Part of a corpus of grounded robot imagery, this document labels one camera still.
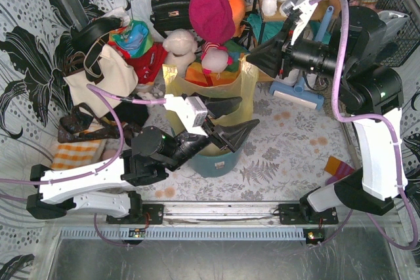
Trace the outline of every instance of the pink hat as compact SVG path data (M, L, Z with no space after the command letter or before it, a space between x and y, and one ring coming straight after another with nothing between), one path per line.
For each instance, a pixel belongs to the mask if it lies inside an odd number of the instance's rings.
M190 21L197 34L212 43L224 43L235 33L229 0L191 0Z

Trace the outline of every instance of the cable tie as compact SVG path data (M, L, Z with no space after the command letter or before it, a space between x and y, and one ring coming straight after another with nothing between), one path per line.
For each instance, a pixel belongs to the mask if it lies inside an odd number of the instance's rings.
M397 142L391 142L393 146L400 146L402 144L402 139L400 138Z

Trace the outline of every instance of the teal bucket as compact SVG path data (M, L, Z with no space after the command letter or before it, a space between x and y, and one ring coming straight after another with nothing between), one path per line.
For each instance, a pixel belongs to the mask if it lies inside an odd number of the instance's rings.
M228 152L216 157L197 154L188 163L202 177L219 177L228 174L238 164L244 144L245 142L237 152Z

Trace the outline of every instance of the orange cloth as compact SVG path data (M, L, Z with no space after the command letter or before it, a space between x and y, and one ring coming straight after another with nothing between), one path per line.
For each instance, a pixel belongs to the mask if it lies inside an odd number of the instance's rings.
M232 9L232 17L235 23L235 34L233 37L241 36L245 25L241 26L241 22L246 12L245 0L229 0L230 8Z
M204 75L203 67L199 62L193 62L186 70L185 80L201 87L216 87L228 85L236 80L240 70L235 72L223 71Z
M94 120L85 132L101 129ZM59 144L50 166L53 170L70 170L96 163L104 151L106 139Z

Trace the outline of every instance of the black mounting bracket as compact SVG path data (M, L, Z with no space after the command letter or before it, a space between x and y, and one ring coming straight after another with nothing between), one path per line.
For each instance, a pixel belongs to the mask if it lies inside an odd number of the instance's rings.
M163 222L163 205L158 203L144 204L139 194L135 191L129 192L131 201L130 213L123 218L114 218L106 216L106 222L109 224L145 224L147 218L149 225L160 225Z
M278 205L276 213L280 217L280 223L291 226L291 225L314 225L322 222L325 224L338 224L339 219L335 208L330 208L325 211L316 213L308 221L301 212L300 203L281 203Z

